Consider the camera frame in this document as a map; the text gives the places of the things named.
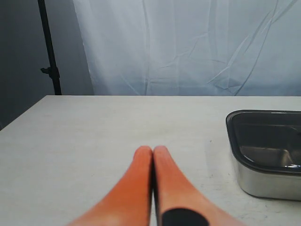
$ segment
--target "white table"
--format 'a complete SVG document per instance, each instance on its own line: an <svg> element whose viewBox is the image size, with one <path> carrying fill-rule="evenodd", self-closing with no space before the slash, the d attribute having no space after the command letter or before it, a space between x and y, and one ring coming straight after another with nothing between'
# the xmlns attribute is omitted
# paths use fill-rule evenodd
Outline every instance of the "white table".
<svg viewBox="0 0 301 226"><path fill-rule="evenodd" d="M202 193L248 225L300 225L301 202L254 198L236 183L225 117L238 109L300 111L301 98L47 96L0 131L0 225L65 225L102 199L140 145L166 145Z"/></svg>

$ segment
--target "white backdrop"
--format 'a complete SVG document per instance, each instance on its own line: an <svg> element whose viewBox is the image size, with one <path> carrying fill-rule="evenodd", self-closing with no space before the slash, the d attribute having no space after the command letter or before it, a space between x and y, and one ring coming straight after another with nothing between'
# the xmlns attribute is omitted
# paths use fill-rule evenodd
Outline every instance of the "white backdrop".
<svg viewBox="0 0 301 226"><path fill-rule="evenodd" d="M298 0L73 0L96 95L301 95Z"/></svg>

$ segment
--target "gray wall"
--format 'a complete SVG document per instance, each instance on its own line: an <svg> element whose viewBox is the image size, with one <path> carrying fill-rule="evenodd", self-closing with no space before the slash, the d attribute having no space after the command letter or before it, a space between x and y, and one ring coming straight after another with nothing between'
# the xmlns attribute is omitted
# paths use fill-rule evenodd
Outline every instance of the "gray wall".
<svg viewBox="0 0 301 226"><path fill-rule="evenodd" d="M63 95L93 95L72 0L46 0ZM48 56L37 0L0 1L0 129L45 95L53 85L40 68Z"/></svg>

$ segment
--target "black metal pole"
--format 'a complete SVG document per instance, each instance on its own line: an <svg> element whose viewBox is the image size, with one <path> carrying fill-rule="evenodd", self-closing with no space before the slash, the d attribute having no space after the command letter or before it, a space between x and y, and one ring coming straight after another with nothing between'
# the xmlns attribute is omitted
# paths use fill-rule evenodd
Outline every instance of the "black metal pole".
<svg viewBox="0 0 301 226"><path fill-rule="evenodd" d="M48 74L49 77L52 79L53 87L55 90L56 95L61 95L61 84L60 84L60 73L58 71L58 68L56 66L55 62L55 53L53 50L52 40L51 40L51 34L50 34L50 28L49 28L49 22L47 17L47 11L45 6L45 0L38 0L39 9L40 9L40 16L42 20L42 26L45 36L45 42L48 52L48 58L50 67L48 68L41 68L41 71L45 74Z"/></svg>

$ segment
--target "metal container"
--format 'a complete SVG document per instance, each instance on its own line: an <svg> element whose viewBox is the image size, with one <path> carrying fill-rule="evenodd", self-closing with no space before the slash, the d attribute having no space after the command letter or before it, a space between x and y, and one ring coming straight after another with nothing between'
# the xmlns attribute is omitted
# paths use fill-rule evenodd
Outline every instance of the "metal container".
<svg viewBox="0 0 301 226"><path fill-rule="evenodd" d="M301 200L301 112L241 110L226 124L239 186L258 197Z"/></svg>

